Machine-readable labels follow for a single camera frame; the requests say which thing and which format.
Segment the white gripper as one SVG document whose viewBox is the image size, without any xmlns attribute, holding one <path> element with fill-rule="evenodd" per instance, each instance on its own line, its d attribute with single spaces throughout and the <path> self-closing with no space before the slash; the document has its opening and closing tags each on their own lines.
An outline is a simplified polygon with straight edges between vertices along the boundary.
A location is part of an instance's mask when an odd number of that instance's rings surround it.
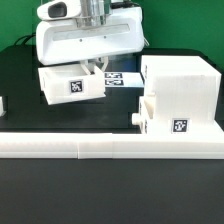
<svg viewBox="0 0 224 224">
<path fill-rule="evenodd" d="M 143 47 L 140 7 L 115 9 L 106 24 L 98 27 L 78 28 L 74 19 L 66 19 L 42 21 L 36 30 L 37 56 L 42 64 L 80 61 L 87 75 L 91 72 L 85 60 L 99 58 L 100 70 L 104 72 L 108 66 L 107 56 L 140 52 Z"/>
</svg>

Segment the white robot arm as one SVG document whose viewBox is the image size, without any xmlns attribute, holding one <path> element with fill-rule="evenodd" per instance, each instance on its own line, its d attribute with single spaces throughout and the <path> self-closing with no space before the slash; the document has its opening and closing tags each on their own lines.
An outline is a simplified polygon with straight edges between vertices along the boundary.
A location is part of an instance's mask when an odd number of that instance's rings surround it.
<svg viewBox="0 0 224 224">
<path fill-rule="evenodd" d="M 37 56 L 45 66 L 105 65 L 144 47 L 142 9 L 130 0 L 50 0 L 37 15 Z"/>
</svg>

